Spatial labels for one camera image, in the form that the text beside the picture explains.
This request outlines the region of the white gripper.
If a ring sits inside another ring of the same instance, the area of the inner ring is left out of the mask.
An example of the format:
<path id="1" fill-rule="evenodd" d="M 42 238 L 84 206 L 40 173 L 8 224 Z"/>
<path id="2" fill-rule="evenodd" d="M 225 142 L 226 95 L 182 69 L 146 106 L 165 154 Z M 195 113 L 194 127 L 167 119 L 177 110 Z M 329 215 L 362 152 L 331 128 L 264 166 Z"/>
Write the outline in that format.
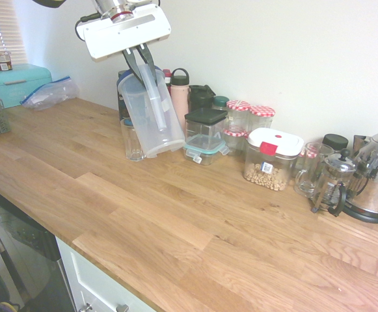
<path id="1" fill-rule="evenodd" d="M 157 81 L 154 60 L 147 44 L 168 38 L 171 26 L 157 5 L 138 6 L 132 13 L 133 17 L 124 21 L 114 23 L 106 18 L 84 24 L 83 39 L 94 60 L 101 60 L 122 51 L 132 74 L 143 85 L 132 47 L 137 46 L 139 55 L 148 65 L 154 81 Z"/>

